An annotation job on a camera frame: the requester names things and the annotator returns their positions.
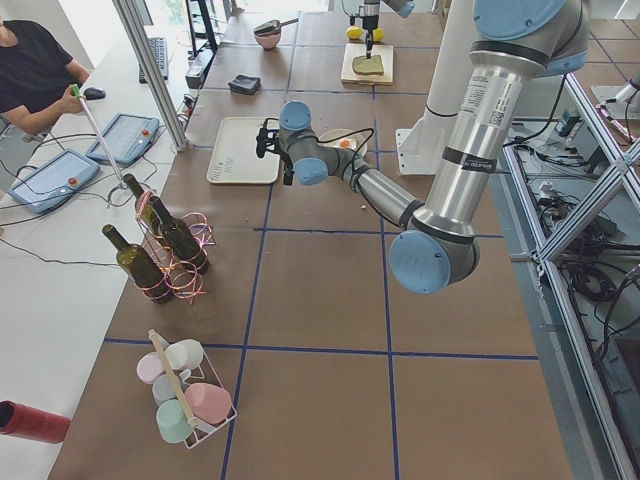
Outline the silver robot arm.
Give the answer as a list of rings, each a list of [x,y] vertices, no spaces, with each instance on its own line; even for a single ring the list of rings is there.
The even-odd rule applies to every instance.
[[[587,1],[476,1],[473,70],[429,195],[420,201],[352,150],[320,144],[311,112],[287,103],[273,135],[286,173],[303,185],[341,178],[389,222],[403,228],[390,266],[406,289],[431,294],[469,276],[479,261],[472,220],[495,171],[526,83],[566,74],[586,59]]]
[[[341,2],[342,9],[349,17],[351,26],[355,24],[357,19],[362,20],[367,58],[372,56],[374,30],[379,26],[380,3],[380,0],[363,0],[358,4],[356,10],[351,12],[346,9],[344,2]],[[415,3],[409,0],[383,0],[383,3],[402,18],[407,18],[415,8]]]

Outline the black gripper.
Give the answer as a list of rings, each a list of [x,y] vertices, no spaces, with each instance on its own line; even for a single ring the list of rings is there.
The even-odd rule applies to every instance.
[[[349,15],[348,31],[365,31],[365,55],[372,54],[374,45],[373,31],[378,27],[378,16]]]
[[[293,161],[291,160],[290,155],[283,148],[278,147],[277,150],[280,161],[284,163],[282,182],[285,186],[291,186],[294,178]]]

